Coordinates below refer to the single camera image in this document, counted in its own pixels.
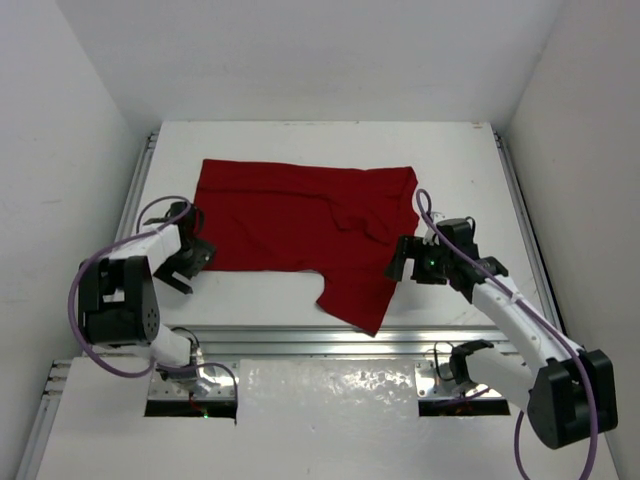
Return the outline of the red t shirt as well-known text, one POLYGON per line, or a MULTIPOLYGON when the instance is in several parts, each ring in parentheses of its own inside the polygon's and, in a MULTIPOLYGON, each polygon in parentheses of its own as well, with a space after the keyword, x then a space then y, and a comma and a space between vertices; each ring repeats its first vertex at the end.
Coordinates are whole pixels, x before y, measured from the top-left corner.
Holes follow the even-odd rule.
POLYGON ((396 284, 384 271, 418 225, 410 166, 368 170, 206 159, 194 203, 226 272, 313 271, 326 313, 376 334, 396 284))

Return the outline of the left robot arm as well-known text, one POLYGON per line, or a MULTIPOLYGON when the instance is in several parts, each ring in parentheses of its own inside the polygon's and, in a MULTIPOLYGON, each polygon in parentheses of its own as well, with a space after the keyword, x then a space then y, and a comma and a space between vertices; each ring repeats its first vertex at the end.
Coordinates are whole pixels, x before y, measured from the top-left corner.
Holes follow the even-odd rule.
POLYGON ((157 369, 178 375, 197 369, 197 342, 161 321, 154 282, 190 295, 189 281, 214 259, 216 248, 200 237, 204 213, 181 196, 162 217, 139 217, 133 235, 83 261, 72 281, 67 308, 73 335, 102 369, 122 378, 140 378, 157 369), (125 348, 149 360, 143 371, 126 372, 94 350, 125 348))

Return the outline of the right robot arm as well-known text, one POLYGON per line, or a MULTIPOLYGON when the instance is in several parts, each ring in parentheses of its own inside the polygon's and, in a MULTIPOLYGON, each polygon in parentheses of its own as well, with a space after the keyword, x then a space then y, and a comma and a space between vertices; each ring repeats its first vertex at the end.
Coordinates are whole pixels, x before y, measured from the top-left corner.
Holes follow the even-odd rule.
POLYGON ((398 238, 385 274, 399 282, 407 260, 411 278, 424 285, 446 285, 486 315, 516 349, 501 353, 488 340, 452 348, 448 378, 459 388, 484 384, 523 409, 539 440, 559 449, 618 425, 612 361, 601 350, 584 347, 557 330, 519 292, 506 267, 481 257, 475 227, 467 219, 436 224, 426 238, 398 238))

